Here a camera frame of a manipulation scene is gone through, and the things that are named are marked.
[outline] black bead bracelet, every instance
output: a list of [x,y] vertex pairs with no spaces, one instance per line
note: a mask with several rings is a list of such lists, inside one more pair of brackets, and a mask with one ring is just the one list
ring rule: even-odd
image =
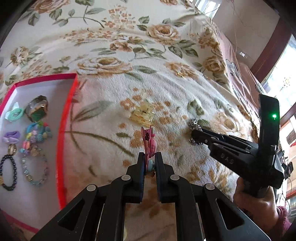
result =
[[[10,159],[13,165],[13,183],[11,186],[6,186],[3,182],[3,177],[2,177],[3,163],[6,159]],[[2,185],[2,187],[4,187],[7,191],[12,191],[15,188],[16,184],[17,184],[17,167],[15,165],[15,161],[12,155],[5,155],[0,162],[0,185]]]

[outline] pink sleeve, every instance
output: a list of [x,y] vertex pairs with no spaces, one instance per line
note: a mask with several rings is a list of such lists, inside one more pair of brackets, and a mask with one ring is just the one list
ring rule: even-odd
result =
[[268,236],[272,241],[280,241],[282,236],[291,226],[291,223],[287,219],[287,210],[284,207],[277,207],[279,214],[279,220],[272,230],[268,233]]

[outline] mint green hair tie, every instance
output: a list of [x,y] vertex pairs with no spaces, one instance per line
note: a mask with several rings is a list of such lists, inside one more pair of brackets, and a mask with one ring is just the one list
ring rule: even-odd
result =
[[24,109],[20,108],[18,103],[16,102],[11,111],[7,111],[5,114],[5,119],[7,119],[8,121],[16,121],[19,118],[21,118],[24,114]]

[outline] bed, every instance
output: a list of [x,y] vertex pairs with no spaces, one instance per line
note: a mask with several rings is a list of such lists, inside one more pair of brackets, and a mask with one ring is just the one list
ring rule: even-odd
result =
[[[129,117],[142,101],[155,107],[164,162],[230,199],[237,175],[211,158],[207,146],[190,144],[188,123],[197,119],[215,132],[258,139],[260,84],[189,1],[38,0],[7,36],[0,65],[1,100],[28,78],[79,75],[65,133],[67,202],[136,163],[144,151],[141,126]],[[126,240],[176,240],[175,223],[174,206],[157,201],[156,179],[147,177],[143,202],[126,207]]]

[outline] wall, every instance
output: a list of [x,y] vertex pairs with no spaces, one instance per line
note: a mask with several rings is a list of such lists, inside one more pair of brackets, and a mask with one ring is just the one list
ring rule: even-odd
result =
[[[213,18],[232,42],[234,50],[237,39],[237,59],[249,68],[265,48],[278,20],[279,15],[263,0],[233,0],[233,3],[231,0],[223,0]],[[247,58],[239,55],[241,51]]]

